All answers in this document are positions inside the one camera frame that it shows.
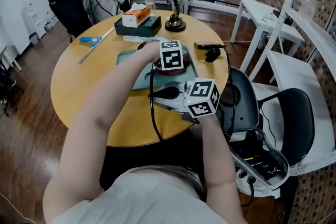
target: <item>black pants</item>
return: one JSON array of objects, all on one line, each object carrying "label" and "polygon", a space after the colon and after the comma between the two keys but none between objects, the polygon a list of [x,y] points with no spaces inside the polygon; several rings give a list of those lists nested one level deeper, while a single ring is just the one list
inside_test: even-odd
[{"label": "black pants", "polygon": [[193,140],[190,130],[148,146],[107,147],[100,186],[107,190],[129,169],[146,165],[177,165],[190,168],[204,182],[202,142]]}]

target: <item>round wooden table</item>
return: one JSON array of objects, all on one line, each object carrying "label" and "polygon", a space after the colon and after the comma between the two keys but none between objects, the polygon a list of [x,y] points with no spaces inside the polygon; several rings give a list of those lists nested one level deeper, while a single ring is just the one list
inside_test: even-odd
[{"label": "round wooden table", "polygon": [[[228,78],[227,58],[224,50],[213,63],[205,61],[206,50],[194,47],[195,41],[221,43],[220,37],[203,22],[181,14],[187,23],[187,29],[172,33],[164,28],[164,23],[172,12],[157,10],[156,16],[162,18],[162,28],[157,34],[166,39],[177,39],[188,46],[197,74],[200,78],[216,80],[219,92],[225,87]],[[107,19],[84,32],[82,37],[103,36],[119,16]],[[137,43],[126,42],[123,36],[112,32],[84,61],[78,61],[90,50],[90,44],[80,44],[74,40],[59,58],[51,80],[51,100],[55,111],[65,126],[70,127],[75,115],[83,106],[88,94],[97,82],[116,66],[120,52],[134,50]],[[113,124],[108,139],[109,146],[141,146],[158,142],[158,137],[151,121],[149,90],[132,91],[130,97]],[[155,106],[155,120],[164,139],[175,136],[192,126],[182,121],[178,112],[167,111]]]}]

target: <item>white side table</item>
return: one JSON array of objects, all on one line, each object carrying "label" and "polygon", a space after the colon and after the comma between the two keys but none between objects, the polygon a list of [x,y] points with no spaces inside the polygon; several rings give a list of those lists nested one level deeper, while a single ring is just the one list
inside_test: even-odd
[{"label": "white side table", "polygon": [[[246,12],[251,16],[251,19],[253,20],[255,25],[257,26],[257,30],[253,36],[252,42],[248,48],[244,61],[241,64],[240,70],[242,72],[246,71],[248,64],[251,62],[252,56],[255,50],[257,49],[260,40],[263,37],[263,33],[264,32],[272,33],[278,21],[278,18],[275,15],[273,15],[273,20],[264,18],[264,16],[267,13],[273,12],[274,10],[273,7],[254,0],[240,0],[239,12],[236,18],[236,23],[230,40],[231,43],[233,43],[236,39],[238,27],[240,24],[244,8]],[[281,29],[280,36],[284,39],[294,42],[294,45],[288,52],[288,55],[291,57],[294,56],[294,54],[299,49],[302,42],[305,41],[303,37],[300,35],[300,33],[293,26],[288,26],[285,24]]]},{"label": "white side table", "polygon": [[17,61],[15,60],[15,58],[13,57],[11,52],[9,50],[7,50],[7,46],[4,46],[4,47],[0,48],[0,60],[2,59],[2,57],[6,58],[7,62],[10,64],[11,67],[14,67],[13,66],[13,62],[14,62],[14,64],[18,68],[18,70],[19,71],[22,70],[21,66],[17,63]]}]

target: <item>green tray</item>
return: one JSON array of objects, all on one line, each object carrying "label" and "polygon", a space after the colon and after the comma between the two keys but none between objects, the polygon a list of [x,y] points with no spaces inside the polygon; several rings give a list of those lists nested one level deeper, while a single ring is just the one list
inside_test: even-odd
[{"label": "green tray", "polygon": [[[188,48],[186,46],[182,45],[182,50],[183,50],[183,54],[189,54]],[[135,52],[136,50],[127,50],[127,51],[123,51],[119,53],[117,57],[117,65],[125,61],[128,57],[130,57]],[[133,90],[149,89],[150,77],[148,76],[145,79],[145,75],[149,73],[151,69],[152,69],[152,64],[149,63],[140,73],[137,81],[135,82],[133,86]],[[195,78],[197,78],[197,72],[196,72],[194,63],[192,62],[192,64],[187,68],[187,71],[183,74],[180,74],[177,76],[162,76],[162,75],[156,74],[154,76],[154,88],[160,87],[172,81],[186,82],[187,80],[195,80]]]}]

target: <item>dark brown floor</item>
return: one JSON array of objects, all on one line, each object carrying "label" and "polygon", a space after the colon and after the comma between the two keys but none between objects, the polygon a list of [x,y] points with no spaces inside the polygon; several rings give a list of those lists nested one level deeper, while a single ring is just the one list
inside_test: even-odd
[{"label": "dark brown floor", "polygon": [[[208,24],[222,40],[230,39],[235,15],[200,8],[192,8],[190,15]],[[254,24],[242,19],[237,40],[251,40],[254,31]],[[23,70],[18,72],[14,68],[11,73],[25,92],[16,100],[18,111],[10,111],[9,118],[3,116],[0,119],[0,192],[25,217],[37,223],[44,223],[44,189],[56,171],[67,132],[51,103],[50,82],[57,60],[69,43],[64,27],[58,24],[19,59]],[[232,66],[240,66],[247,49],[247,44],[228,45]],[[252,64],[256,63],[259,55],[256,53]],[[265,83],[268,76],[259,74],[256,81]],[[243,204],[248,200],[249,197],[241,195]],[[244,209],[244,215],[250,224],[271,224],[281,210],[282,206],[273,198],[256,198],[249,208]],[[8,219],[5,223],[28,222],[2,197],[0,216]]]}]

